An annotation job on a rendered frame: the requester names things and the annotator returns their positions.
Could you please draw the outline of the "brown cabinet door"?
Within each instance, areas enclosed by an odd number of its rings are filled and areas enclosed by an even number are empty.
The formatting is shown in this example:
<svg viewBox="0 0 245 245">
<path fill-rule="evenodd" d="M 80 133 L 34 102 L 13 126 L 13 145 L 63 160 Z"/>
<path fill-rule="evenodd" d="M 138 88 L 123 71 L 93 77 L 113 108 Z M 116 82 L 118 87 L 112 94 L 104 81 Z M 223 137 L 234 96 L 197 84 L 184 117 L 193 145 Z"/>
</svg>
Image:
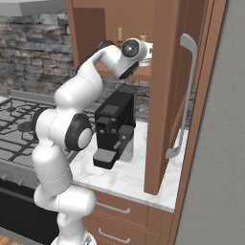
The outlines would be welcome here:
<svg viewBox="0 0 245 245">
<path fill-rule="evenodd" d="M 182 34 L 202 39 L 211 0 L 156 0 L 149 87 L 144 192 L 159 192 L 185 106 L 191 53 L 180 46 Z"/>
</svg>

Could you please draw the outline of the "brown tall cabinet panel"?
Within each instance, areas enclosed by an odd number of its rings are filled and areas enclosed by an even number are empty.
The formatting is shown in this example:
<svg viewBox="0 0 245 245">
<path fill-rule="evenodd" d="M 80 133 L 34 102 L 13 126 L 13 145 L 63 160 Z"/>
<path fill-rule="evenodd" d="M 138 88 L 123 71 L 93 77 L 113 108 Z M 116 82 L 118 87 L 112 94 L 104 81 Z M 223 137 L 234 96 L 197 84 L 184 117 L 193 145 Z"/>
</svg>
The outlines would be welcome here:
<svg viewBox="0 0 245 245">
<path fill-rule="evenodd" d="M 186 153 L 180 176 L 176 205 L 172 217 L 167 245 L 174 245 L 175 237 L 177 235 L 179 219 L 185 199 L 185 192 L 188 186 L 191 161 L 194 155 L 195 144 L 197 141 L 198 130 L 205 105 L 205 99 L 208 91 L 213 60 L 215 57 L 215 50 L 218 43 L 218 37 L 221 29 L 226 2 L 227 0 L 213 0 L 211 6 L 211 18 L 208 22 L 208 32 L 206 43 L 204 46 L 204 52 L 200 53 L 203 55 L 203 60 L 200 67 L 200 76 L 198 79 L 195 102 L 192 111 Z"/>
</svg>

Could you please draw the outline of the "black coffee machine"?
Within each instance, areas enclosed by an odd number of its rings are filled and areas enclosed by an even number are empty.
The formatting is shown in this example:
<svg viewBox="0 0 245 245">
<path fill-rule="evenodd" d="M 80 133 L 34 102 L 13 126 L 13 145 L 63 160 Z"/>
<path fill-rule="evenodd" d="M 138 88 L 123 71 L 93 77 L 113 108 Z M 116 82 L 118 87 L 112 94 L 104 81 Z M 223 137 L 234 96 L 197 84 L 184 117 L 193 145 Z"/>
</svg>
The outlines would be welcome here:
<svg viewBox="0 0 245 245">
<path fill-rule="evenodd" d="M 95 112 L 97 151 L 96 167 L 111 169 L 117 161 L 133 158 L 135 121 L 134 87 L 123 85 L 115 90 Z"/>
</svg>

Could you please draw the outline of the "grey range hood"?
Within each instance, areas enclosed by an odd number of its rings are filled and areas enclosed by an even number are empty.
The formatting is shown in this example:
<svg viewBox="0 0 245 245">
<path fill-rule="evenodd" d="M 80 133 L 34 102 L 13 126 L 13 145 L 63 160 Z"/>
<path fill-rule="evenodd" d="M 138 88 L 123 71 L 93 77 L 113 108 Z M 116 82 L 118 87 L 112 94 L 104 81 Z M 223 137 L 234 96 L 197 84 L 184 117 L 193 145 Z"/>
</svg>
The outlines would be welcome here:
<svg viewBox="0 0 245 245">
<path fill-rule="evenodd" d="M 65 0 L 0 0 L 0 16 L 27 16 L 65 10 Z"/>
</svg>

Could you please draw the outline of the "brown drawer front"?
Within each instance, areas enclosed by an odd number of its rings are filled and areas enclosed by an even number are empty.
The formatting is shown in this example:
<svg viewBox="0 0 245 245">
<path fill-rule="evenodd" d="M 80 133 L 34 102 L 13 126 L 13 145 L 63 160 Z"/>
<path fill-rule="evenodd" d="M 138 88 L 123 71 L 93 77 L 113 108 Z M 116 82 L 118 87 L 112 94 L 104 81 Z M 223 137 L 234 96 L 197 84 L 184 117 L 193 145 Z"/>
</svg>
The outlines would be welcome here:
<svg viewBox="0 0 245 245">
<path fill-rule="evenodd" d="M 107 208 L 103 208 L 100 206 L 96 206 L 95 211 L 96 212 L 102 212 L 107 215 L 114 216 L 116 218 L 135 223 L 137 225 L 141 225 L 143 227 L 146 226 L 147 221 L 147 206 L 126 200 L 124 198 L 116 197 L 111 194 L 103 193 L 100 191 L 95 191 L 95 194 L 97 196 L 97 202 L 119 208 L 122 210 L 126 210 L 127 208 L 131 209 L 131 212 L 129 214 L 124 214 L 120 212 L 114 212 L 111 210 L 108 210 Z"/>
<path fill-rule="evenodd" d="M 116 219 L 103 215 L 91 214 L 84 218 L 85 226 L 96 239 L 98 245 L 158 245 L 159 236 L 136 226 L 127 225 Z M 123 244 L 99 234 L 98 227 L 106 234 L 111 234 L 121 239 L 131 238 L 130 243 Z"/>
</svg>

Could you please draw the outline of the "grey gas hob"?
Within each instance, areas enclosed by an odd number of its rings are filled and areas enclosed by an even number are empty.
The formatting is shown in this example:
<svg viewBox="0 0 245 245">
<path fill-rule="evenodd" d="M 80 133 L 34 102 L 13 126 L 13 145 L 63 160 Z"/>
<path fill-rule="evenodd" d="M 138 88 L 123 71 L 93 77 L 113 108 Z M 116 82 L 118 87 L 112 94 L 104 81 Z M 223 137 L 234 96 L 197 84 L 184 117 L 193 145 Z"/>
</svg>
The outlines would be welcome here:
<svg viewBox="0 0 245 245">
<path fill-rule="evenodd" d="M 6 181 L 16 184 L 21 179 L 23 186 L 33 190 L 39 185 L 51 185 L 61 190 L 71 186 L 73 177 L 69 164 L 77 156 L 76 151 L 45 141 L 45 153 L 50 146 L 55 149 L 55 154 L 50 156 L 51 163 L 48 171 L 43 173 L 44 180 L 39 180 L 33 167 L 32 153 L 38 146 L 34 124 L 43 110 L 54 107 L 50 97 L 18 91 L 12 91 L 7 99 L 0 101 L 0 179 L 7 173 Z"/>
</svg>

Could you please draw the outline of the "black oven door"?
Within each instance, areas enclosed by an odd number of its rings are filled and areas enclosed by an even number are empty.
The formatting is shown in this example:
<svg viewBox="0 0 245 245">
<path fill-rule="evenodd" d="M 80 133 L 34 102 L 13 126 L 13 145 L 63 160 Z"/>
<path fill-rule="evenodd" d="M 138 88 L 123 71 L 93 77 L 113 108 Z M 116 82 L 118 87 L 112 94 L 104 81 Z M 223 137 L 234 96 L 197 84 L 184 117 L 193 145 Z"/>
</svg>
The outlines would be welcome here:
<svg viewBox="0 0 245 245">
<path fill-rule="evenodd" d="M 39 208 L 33 194 L 33 189 L 0 179 L 0 227 L 50 245 L 58 236 L 57 213 Z"/>
</svg>

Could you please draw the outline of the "brown wall cabinet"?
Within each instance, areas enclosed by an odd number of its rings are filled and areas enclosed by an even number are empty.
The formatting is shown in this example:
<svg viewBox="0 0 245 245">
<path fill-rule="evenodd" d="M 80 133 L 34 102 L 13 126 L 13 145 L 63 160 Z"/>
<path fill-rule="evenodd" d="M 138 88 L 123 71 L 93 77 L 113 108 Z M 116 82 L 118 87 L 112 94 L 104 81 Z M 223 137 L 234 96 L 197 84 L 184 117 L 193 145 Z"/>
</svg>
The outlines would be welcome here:
<svg viewBox="0 0 245 245">
<path fill-rule="evenodd" d="M 65 0 L 74 66 L 104 40 L 146 36 L 153 41 L 157 0 Z"/>
</svg>

